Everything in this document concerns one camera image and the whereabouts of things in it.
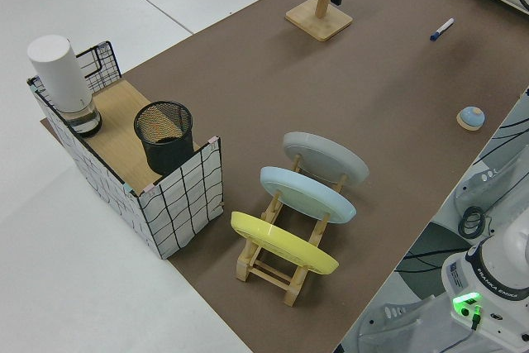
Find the plate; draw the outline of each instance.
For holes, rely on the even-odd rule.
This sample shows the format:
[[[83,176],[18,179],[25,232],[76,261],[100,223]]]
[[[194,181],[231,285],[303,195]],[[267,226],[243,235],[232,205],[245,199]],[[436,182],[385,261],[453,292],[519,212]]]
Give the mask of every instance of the plate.
[[[231,227],[258,246],[314,273],[330,274],[338,267],[334,258],[308,241],[243,212],[231,213]]]
[[[294,160],[301,155],[299,167],[324,181],[336,184],[343,174],[345,185],[358,185],[369,175],[364,161],[334,141],[307,132],[289,132],[284,135],[283,149]]]
[[[279,201],[309,217],[323,219],[330,214],[329,223],[346,223],[356,215],[355,206],[328,186],[279,167],[263,167],[260,175],[263,188]]]

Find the green light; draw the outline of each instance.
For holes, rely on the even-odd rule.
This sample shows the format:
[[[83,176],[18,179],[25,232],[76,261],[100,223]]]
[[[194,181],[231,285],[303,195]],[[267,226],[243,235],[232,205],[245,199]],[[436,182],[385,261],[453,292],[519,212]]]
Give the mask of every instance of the green light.
[[[455,297],[454,299],[452,299],[455,312],[466,316],[468,314],[468,310],[466,310],[465,304],[475,303],[480,298],[481,295],[479,295],[478,293],[466,293],[465,295],[461,295],[460,297]]]
[[[461,295],[460,297],[455,297],[454,299],[452,299],[452,301],[454,302],[454,305],[456,305],[457,303],[463,303],[464,301],[468,301],[470,299],[474,299],[477,301],[478,298],[478,293],[466,293],[465,295]]]

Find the white robot body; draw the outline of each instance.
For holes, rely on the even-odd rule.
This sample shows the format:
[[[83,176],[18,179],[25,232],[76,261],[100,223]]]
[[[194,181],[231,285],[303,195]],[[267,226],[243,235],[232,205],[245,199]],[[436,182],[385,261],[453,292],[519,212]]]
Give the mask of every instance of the white robot body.
[[[441,277],[452,317],[505,349],[529,350],[529,210],[466,253],[453,254]]]

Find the yellow plate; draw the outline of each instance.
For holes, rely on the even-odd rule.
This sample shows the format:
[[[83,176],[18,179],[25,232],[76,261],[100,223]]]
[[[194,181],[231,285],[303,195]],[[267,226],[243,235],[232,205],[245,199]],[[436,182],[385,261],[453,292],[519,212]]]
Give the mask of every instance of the yellow plate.
[[[314,273],[330,274],[338,267],[334,258],[308,241],[259,218],[232,212],[231,227],[258,246]]]

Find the light blue plate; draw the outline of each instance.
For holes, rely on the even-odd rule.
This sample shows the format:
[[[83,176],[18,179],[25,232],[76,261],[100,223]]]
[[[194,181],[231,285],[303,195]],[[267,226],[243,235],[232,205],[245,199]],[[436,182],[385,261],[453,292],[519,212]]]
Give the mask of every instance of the light blue plate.
[[[301,155],[299,166],[319,179],[336,184],[343,174],[345,185],[358,185],[368,175],[364,161],[334,141],[308,132],[289,132],[283,138],[284,152],[290,159]]]
[[[278,191],[279,201],[302,214],[329,223],[346,223],[356,215],[355,207],[338,192],[305,175],[278,167],[261,169],[261,184],[272,196]]]

